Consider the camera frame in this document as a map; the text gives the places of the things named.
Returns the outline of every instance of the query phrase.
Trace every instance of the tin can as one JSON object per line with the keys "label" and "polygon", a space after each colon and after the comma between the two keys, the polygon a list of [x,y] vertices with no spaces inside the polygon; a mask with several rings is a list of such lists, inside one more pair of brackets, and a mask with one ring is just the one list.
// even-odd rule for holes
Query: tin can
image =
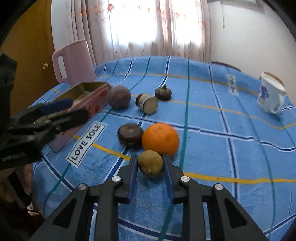
{"label": "tin can", "polygon": [[[83,82],[71,87],[55,100],[70,98],[73,100],[73,105],[65,112],[85,108],[89,111],[89,118],[92,118],[108,104],[110,89],[111,85],[108,82]],[[59,151],[81,128],[82,126],[77,126],[56,135],[48,146],[54,152]]]}
{"label": "tin can", "polygon": [[156,111],[158,107],[158,100],[152,95],[142,93],[137,96],[136,105],[144,113],[150,115]]}

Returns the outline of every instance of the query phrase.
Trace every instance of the orange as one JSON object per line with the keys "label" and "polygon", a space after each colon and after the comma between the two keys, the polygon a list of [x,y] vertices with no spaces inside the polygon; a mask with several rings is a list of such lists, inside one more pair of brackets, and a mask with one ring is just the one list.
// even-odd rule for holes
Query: orange
{"label": "orange", "polygon": [[155,123],[143,133],[142,146],[144,150],[152,150],[160,154],[174,155],[178,150],[180,139],[175,129],[165,123]]}

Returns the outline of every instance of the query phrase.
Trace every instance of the mug handle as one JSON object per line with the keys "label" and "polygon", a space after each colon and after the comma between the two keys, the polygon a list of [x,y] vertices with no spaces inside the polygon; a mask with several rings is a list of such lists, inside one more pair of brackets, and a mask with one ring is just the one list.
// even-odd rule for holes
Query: mug handle
{"label": "mug handle", "polygon": [[274,111],[274,110],[270,110],[271,113],[273,114],[279,114],[282,112],[283,108],[284,108],[284,104],[285,104],[285,101],[284,101],[284,97],[282,95],[278,95],[279,97],[279,109],[277,111]]}
{"label": "mug handle", "polygon": [[57,61],[58,57],[63,56],[63,52],[64,52],[64,49],[62,48],[62,49],[59,49],[59,50],[55,51],[54,54],[52,55],[52,65],[54,67],[54,73],[55,73],[57,81],[59,83],[68,82],[68,78],[63,78],[62,77],[61,71],[59,69],[59,63]]}

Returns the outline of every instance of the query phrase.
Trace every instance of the curtain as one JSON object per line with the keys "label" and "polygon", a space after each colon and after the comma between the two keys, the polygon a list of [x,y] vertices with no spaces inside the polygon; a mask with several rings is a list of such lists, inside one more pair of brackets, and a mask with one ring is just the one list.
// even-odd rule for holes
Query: curtain
{"label": "curtain", "polygon": [[144,55],[210,60],[207,0],[72,0],[74,40],[93,65]]}

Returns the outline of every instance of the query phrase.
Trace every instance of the person's hand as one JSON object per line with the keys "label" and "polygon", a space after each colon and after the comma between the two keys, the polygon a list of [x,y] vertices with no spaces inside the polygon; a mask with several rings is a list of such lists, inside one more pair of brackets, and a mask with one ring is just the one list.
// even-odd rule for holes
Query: person's hand
{"label": "person's hand", "polygon": [[[13,195],[7,191],[7,187],[4,183],[4,179],[7,178],[10,174],[13,173],[15,169],[10,168],[0,171],[0,198],[6,200],[7,202],[14,202]],[[33,168],[32,164],[27,164],[24,166],[24,175],[20,179],[20,182],[24,188],[24,191],[27,195],[30,195],[32,192],[32,182],[33,182]]]}

